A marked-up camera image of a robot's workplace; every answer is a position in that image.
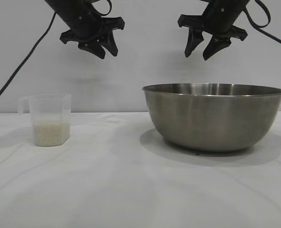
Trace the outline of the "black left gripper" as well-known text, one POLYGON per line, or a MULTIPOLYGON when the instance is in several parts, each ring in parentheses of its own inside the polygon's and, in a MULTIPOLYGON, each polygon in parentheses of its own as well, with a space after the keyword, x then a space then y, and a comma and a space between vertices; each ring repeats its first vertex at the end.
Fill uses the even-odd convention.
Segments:
POLYGON ((114 57, 118 55, 113 30, 123 30, 122 17, 103 17, 91 3, 52 3, 51 8, 68 25, 60 40, 78 42, 78 48, 104 59, 104 48, 114 57))

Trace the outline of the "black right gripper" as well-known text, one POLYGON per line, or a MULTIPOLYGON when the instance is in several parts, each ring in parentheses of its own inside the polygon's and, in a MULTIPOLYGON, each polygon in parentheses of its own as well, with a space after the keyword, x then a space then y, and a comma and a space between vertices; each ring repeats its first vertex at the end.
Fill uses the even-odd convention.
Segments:
POLYGON ((203 32, 213 35, 203 52, 204 60, 208 60, 217 52, 231 45, 230 38, 246 39, 246 31, 234 26, 241 14, 241 9, 219 7, 205 9, 202 15, 184 15, 178 19, 180 27, 189 28, 188 40, 184 51, 189 57, 195 48, 204 41, 203 32))

